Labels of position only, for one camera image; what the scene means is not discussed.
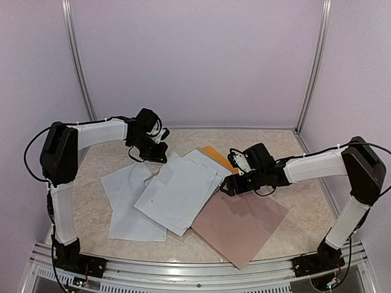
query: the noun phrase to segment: aluminum frame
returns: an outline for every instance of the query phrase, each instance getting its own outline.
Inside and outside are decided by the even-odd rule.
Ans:
[[[327,30],[329,28],[329,22],[330,22],[331,2],[332,0],[323,0],[323,9],[322,9],[322,16],[321,16],[320,27],[319,27],[318,41],[316,43],[315,56],[312,62],[310,80],[307,85],[307,89],[305,91],[305,98],[299,115],[298,124],[296,127],[296,131],[298,132],[299,135],[302,132],[305,120],[307,119],[308,116],[308,111],[310,109],[310,104],[316,86],[316,80],[318,79],[318,75],[320,71],[324,46],[326,44]]]
[[[71,57],[73,66],[75,68],[75,74],[78,79],[78,84],[81,91],[84,107],[86,108],[87,115],[91,121],[96,121],[97,116],[90,99],[89,91],[84,77],[84,72],[81,65],[78,43],[76,41],[75,25],[73,24],[72,8],[70,0],[61,0],[62,14],[65,21],[65,29],[67,31],[69,48],[71,51]]]
[[[348,263],[349,244],[342,247],[342,253],[345,262]],[[296,256],[251,261],[243,270],[238,270],[230,263],[182,264],[106,258],[108,263],[103,278],[90,277],[89,281],[98,288],[120,286],[137,288],[141,292],[250,292],[257,288],[284,286],[294,281],[309,279],[310,276],[300,278],[294,276],[291,262],[294,257]],[[367,255],[361,242],[355,242],[352,245],[351,265],[360,266],[360,270],[364,272],[362,280],[365,283],[365,290],[368,290],[366,292],[376,292],[371,289],[375,287],[371,285],[371,269],[368,267]],[[19,292],[32,292],[39,268],[46,271],[53,270],[49,245],[40,243],[35,245],[26,268],[24,286],[21,286]],[[60,269],[57,269],[57,273],[65,278],[82,277]],[[96,289],[92,292],[107,291]]]

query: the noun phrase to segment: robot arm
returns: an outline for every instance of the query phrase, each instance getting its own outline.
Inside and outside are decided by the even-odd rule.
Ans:
[[[48,183],[48,213],[56,225],[52,238],[56,247],[56,266],[72,272],[85,271],[88,265],[95,277],[103,274],[105,260],[79,254],[80,244],[73,223],[72,188],[78,172],[79,151],[99,143],[124,140],[125,145],[140,151],[145,161],[166,163],[169,135],[159,117],[142,109],[135,118],[113,117],[99,123],[65,125],[55,122],[40,156],[43,176]]]
[[[275,161],[262,143],[240,152],[231,149],[228,159],[239,174],[224,179],[221,191],[229,196],[258,190],[262,186],[289,186],[292,183],[326,176],[348,176],[352,190],[335,225],[314,255],[293,260],[295,274],[301,277],[344,266],[340,248],[366,219],[378,200],[386,167],[361,137],[353,137],[348,146],[315,155]]]

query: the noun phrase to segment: white wall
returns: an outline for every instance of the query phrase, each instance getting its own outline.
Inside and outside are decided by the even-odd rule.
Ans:
[[[24,168],[24,148],[52,122],[83,121],[87,115],[60,1],[2,1],[0,40],[0,291],[12,293],[50,223],[45,185]],[[38,175],[44,138],[36,141],[28,158]]]
[[[72,1],[98,118],[150,107],[169,126],[296,126],[322,0]]]
[[[390,16],[388,0],[333,1],[320,75],[302,134],[311,151],[357,135],[391,149]],[[390,173],[391,158],[377,153]],[[350,193],[347,179],[327,183],[342,207]],[[390,292],[391,194],[373,206],[360,236],[381,292]]]

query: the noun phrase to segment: marble table surface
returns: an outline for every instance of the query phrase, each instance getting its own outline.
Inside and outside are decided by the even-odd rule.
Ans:
[[[275,159],[302,150],[291,131],[242,129],[171,130],[167,156],[180,156],[197,147],[211,146],[227,155],[229,148],[244,150],[263,142]],[[86,154],[73,188],[73,214],[81,252],[100,256],[159,262],[226,262],[192,229],[183,237],[167,232],[166,242],[108,239],[112,210],[100,178],[132,164],[124,142],[93,146]],[[152,174],[161,164],[146,162]],[[271,196],[289,210],[288,215],[258,252],[255,259],[278,258],[316,250],[334,223],[317,180],[279,187]]]

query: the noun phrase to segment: white paper sheet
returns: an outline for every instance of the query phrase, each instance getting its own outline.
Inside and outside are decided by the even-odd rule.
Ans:
[[[134,207],[181,236],[206,202],[217,171],[171,156],[176,159],[161,168]]]
[[[185,155],[183,159],[188,159],[196,165],[202,165],[206,168],[215,169],[217,171],[217,174],[221,178],[225,178],[232,174],[230,170],[226,169],[224,166],[220,165],[215,160],[212,160],[210,157],[206,156],[199,150],[192,150],[190,153]]]
[[[133,164],[101,178],[113,210],[109,238],[166,241],[167,230],[133,207],[150,176],[144,164]]]

